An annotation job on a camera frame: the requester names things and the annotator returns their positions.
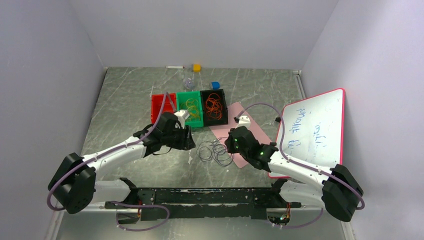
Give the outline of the red plastic bin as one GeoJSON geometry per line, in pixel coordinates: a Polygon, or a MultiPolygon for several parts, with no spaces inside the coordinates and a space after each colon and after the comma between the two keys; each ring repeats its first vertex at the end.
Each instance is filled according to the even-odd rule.
{"type": "MultiPolygon", "coordinates": [[[[172,107],[172,104],[170,102],[170,99],[166,97],[165,104],[163,107],[163,113],[169,112],[174,113],[177,110],[177,95],[176,93],[170,93],[169,94],[170,99],[172,101],[172,104],[174,107],[172,107]]],[[[150,120],[151,123],[154,124],[158,118],[162,102],[164,99],[164,94],[153,94],[151,96],[151,111],[150,111],[150,120]]]]}

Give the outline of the black plastic bin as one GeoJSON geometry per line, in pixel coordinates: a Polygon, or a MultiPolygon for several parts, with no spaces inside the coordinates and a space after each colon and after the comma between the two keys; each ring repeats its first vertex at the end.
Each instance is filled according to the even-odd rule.
{"type": "Polygon", "coordinates": [[[201,90],[200,99],[205,127],[228,124],[228,107],[223,89],[201,90]]]}

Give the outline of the green plastic bin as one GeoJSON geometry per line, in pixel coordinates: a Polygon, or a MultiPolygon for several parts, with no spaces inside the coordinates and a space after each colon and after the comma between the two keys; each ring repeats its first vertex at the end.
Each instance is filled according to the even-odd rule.
{"type": "Polygon", "coordinates": [[[187,91],[176,93],[176,104],[178,110],[188,110],[190,117],[185,124],[192,128],[204,126],[202,100],[199,91],[187,91]]]}

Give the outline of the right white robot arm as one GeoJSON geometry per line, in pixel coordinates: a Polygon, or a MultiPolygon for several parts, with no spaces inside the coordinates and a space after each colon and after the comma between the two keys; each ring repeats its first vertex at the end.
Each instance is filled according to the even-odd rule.
{"type": "Polygon", "coordinates": [[[224,144],[229,153],[240,154],[254,168],[291,178],[270,193],[275,207],[316,206],[343,222],[350,222],[355,211],[365,207],[362,188],[343,165],[320,166],[286,155],[275,142],[259,143],[245,126],[230,129],[224,144]]]}

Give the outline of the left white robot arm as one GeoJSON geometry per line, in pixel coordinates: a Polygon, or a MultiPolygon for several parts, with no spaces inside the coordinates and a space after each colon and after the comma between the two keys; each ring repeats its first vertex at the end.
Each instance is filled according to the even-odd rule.
{"type": "Polygon", "coordinates": [[[68,154],[48,184],[48,207],[76,214],[90,204],[101,202],[126,208],[143,204],[139,189],[129,179],[101,178],[123,164],[160,155],[162,147],[183,151],[193,149],[196,144],[191,127],[185,124],[189,116],[184,109],[175,113],[165,112],[155,123],[117,145],[84,156],[75,152],[68,154]]]}

